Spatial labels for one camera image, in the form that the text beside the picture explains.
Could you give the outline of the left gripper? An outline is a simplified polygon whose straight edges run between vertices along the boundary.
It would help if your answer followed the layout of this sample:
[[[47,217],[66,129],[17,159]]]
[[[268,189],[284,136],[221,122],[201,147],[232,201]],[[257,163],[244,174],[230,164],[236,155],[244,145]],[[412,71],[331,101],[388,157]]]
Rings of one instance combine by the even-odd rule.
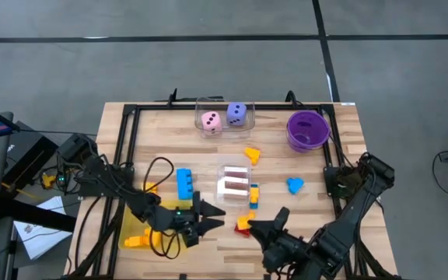
[[[200,215],[202,216],[223,216],[226,212],[205,200],[201,200],[199,191],[193,193],[192,206],[189,209],[180,209],[176,207],[171,210],[173,219],[170,223],[170,229],[182,236],[184,245],[192,247],[199,243],[202,233],[224,225],[222,220],[202,219],[200,225]]]

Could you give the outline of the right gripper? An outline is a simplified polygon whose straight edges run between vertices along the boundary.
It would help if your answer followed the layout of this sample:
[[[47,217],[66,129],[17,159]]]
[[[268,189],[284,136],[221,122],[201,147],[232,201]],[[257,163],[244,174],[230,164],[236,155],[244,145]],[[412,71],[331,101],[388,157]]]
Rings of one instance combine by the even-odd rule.
[[[277,271],[280,267],[302,259],[306,251],[306,242],[301,236],[293,236],[285,229],[289,218],[289,209],[282,207],[273,220],[249,220],[250,233],[264,254],[263,265],[267,272]]]

